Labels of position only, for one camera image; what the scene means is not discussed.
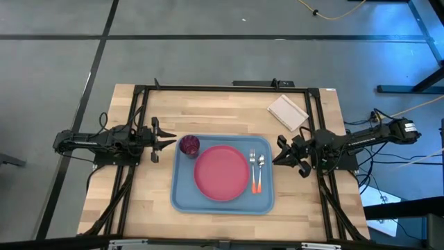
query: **white notepad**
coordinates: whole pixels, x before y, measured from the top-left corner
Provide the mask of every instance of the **white notepad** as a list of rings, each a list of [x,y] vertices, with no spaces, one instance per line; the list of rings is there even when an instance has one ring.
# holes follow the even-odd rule
[[[267,110],[291,132],[295,131],[308,118],[308,114],[284,94],[274,101]]]

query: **cup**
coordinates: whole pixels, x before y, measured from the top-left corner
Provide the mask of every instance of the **cup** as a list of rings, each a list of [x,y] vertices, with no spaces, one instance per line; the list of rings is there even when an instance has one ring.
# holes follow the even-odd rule
[[[186,135],[179,142],[179,148],[189,158],[196,158],[199,155],[200,142],[194,135]]]

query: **table surface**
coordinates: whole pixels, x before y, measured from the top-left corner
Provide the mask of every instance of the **table surface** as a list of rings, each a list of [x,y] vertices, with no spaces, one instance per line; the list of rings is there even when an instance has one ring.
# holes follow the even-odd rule
[[[111,100],[107,127],[125,124],[134,85],[117,84]],[[320,89],[325,123],[329,130],[345,133],[339,100],[334,89]],[[268,111],[280,93],[150,91],[145,121],[156,116],[160,127],[186,134],[260,135],[271,145],[276,156],[279,134],[287,139],[290,132]],[[306,110],[303,94],[286,93],[296,105]],[[316,104],[311,100],[316,128]],[[150,161],[145,150],[135,170],[124,237],[231,240],[325,241],[325,229],[316,175],[301,178],[297,168],[273,166],[275,205],[267,215],[210,215],[178,212],[170,202],[173,155],[176,144],[160,152],[160,162]],[[89,229],[109,204],[116,166],[107,166],[91,178],[78,232]],[[356,180],[346,171],[336,171],[341,207],[361,234],[369,237],[364,209]],[[116,209],[112,232],[117,230],[120,206]],[[330,208],[334,235],[336,218]]]

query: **gray floor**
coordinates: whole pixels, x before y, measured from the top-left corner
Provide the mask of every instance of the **gray floor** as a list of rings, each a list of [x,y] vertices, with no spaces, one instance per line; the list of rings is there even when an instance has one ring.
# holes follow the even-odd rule
[[[307,2],[329,16],[340,15],[356,4],[343,0]],[[0,0],[0,33],[100,34],[111,3]],[[442,49],[441,23],[427,1],[415,4],[437,47]],[[111,34],[421,32],[403,3],[365,3],[351,16],[333,22],[313,17],[294,0],[121,0]],[[57,132],[71,126],[97,45],[97,41],[0,41],[0,152],[28,161],[24,168],[0,167],[0,242],[33,237],[56,171],[58,156],[51,148],[53,139]],[[336,88],[344,119],[355,121],[366,118],[373,108],[393,114],[436,98],[375,93],[376,85],[413,85],[436,69],[436,60],[425,43],[109,41],[81,131],[99,128],[98,115],[108,109],[116,83],[152,84],[157,77],[161,84],[229,85],[233,80],[276,77],[304,87]],[[443,108],[444,101],[439,101],[406,114],[417,124],[421,139],[409,146],[388,144],[383,152],[412,156],[440,149],[438,127]],[[92,157],[85,152],[76,155]],[[366,157],[364,153],[359,155],[360,160]],[[378,159],[395,160],[383,156]],[[395,166],[375,165],[373,174],[382,190],[405,199],[443,194],[439,166]],[[89,164],[72,160],[49,237],[75,235],[90,171]]]

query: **red plate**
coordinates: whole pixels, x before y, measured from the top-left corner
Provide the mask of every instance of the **red plate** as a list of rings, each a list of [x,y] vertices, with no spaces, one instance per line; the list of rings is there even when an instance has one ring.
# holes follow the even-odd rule
[[[194,180],[207,198],[230,201],[246,189],[250,179],[245,156],[237,149],[221,145],[205,150],[194,166]]]

